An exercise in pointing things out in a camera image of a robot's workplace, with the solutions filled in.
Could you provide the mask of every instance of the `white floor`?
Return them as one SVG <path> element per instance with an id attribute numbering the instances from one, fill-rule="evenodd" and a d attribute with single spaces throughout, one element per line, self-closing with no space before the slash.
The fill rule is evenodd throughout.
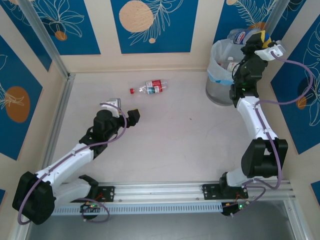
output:
<path id="1" fill-rule="evenodd" d="M 168 90 L 130 95 L 129 88 L 152 79 L 167 80 Z M 100 102 L 121 98 L 125 113 L 139 109 L 139 123 L 71 179 L 87 174 L 98 182 L 218 180 L 240 166 L 251 139 L 233 106 L 218 106 L 207 98 L 206 80 L 204 71 L 78 73 L 54 161 L 93 125 Z"/>

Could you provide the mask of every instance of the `bottle label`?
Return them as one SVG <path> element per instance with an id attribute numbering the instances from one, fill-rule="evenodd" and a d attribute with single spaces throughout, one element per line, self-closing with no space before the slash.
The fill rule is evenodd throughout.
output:
<path id="1" fill-rule="evenodd" d="M 233 39 L 233 43 L 234 44 L 244 44 L 245 36 L 248 35 L 248 33 L 251 31 L 252 31 L 252 29 L 247 29 L 245 31 L 238 32 Z"/>
<path id="2" fill-rule="evenodd" d="M 161 80 L 147 81 L 145 85 L 148 94 L 157 94 L 163 91 Z"/>
<path id="3" fill-rule="evenodd" d="M 232 72 L 234 70 L 234 72 L 236 72 L 238 69 L 238 66 L 236 66 L 237 64 L 238 62 L 230 62 L 226 70 L 229 72 Z"/>

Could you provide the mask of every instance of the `plastic bottle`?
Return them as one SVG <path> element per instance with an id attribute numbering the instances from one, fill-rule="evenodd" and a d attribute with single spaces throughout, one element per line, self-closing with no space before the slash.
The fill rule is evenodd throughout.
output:
<path id="1" fill-rule="evenodd" d="M 130 88 L 131 94 L 157 94 L 168 88 L 168 84 L 163 80 L 146 81 L 142 86 Z"/>
<path id="2" fill-rule="evenodd" d="M 247 40 L 255 33 L 260 32 L 260 28 L 251 28 L 251 29 L 242 29 L 237 28 L 230 31 L 228 39 L 230 39 L 234 44 L 243 44 L 247 43 Z"/>
<path id="3" fill-rule="evenodd" d="M 234 58 L 232 56 L 228 57 L 227 61 L 223 61 L 218 63 L 225 70 L 232 72 L 238 62 L 234 62 Z"/>

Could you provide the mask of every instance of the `plastic bag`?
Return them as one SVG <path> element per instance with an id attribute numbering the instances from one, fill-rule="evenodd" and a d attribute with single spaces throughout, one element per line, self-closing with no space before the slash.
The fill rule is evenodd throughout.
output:
<path id="1" fill-rule="evenodd" d="M 219 66 L 218 63 L 227 61 L 228 57 L 233 57 L 234 62 L 240 62 L 244 58 L 241 51 L 243 46 L 233 44 L 229 39 L 219 40 L 212 45 L 210 63 L 207 69 L 209 79 L 212 82 L 222 85 L 233 84 L 232 73 Z"/>

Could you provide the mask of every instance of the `trash can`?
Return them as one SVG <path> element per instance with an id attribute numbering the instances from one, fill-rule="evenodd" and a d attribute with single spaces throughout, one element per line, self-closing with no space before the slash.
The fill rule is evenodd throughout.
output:
<path id="1" fill-rule="evenodd" d="M 233 57 L 233 61 L 239 63 L 244 57 L 242 47 L 243 45 L 233 44 L 229 39 L 219 40 L 212 45 L 205 93 L 215 104 L 221 106 L 233 104 L 229 97 L 230 86 L 234 82 L 232 73 L 218 63 L 226 62 L 229 57 Z"/>

